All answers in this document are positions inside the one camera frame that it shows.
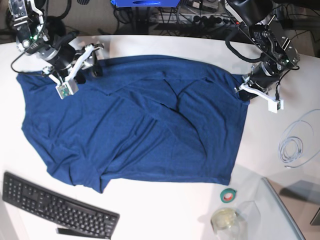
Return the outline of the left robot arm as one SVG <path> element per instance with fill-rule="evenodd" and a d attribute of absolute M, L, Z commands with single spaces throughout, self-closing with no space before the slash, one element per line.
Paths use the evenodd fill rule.
<path fill-rule="evenodd" d="M 240 99 L 247 102 L 261 97 L 279 103 L 278 91 L 275 98 L 269 97 L 270 87 L 272 84 L 279 86 L 286 74 L 299 69 L 299 56 L 272 13 L 273 3 L 270 0 L 226 0 L 222 6 L 236 26 L 225 38 L 226 47 L 239 59 L 253 64 L 252 70 L 242 76 L 235 88 Z M 232 46 L 231 40 L 239 32 L 261 50 L 260 57 L 245 57 Z"/>

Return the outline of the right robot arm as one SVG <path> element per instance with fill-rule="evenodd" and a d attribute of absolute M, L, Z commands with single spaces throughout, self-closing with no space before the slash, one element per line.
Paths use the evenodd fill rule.
<path fill-rule="evenodd" d="M 69 79 L 85 83 L 80 70 L 90 69 L 93 76 L 101 77 L 103 70 L 96 52 L 103 44 L 89 44 L 82 49 L 74 49 L 70 43 L 80 32 L 68 32 L 63 19 L 71 10 L 72 1 L 66 2 L 64 12 L 59 16 L 48 14 L 47 0 L 10 0 L 8 10 L 15 32 L 17 47 L 21 55 L 38 55 L 50 64 L 40 76 L 53 77 L 59 83 Z"/>

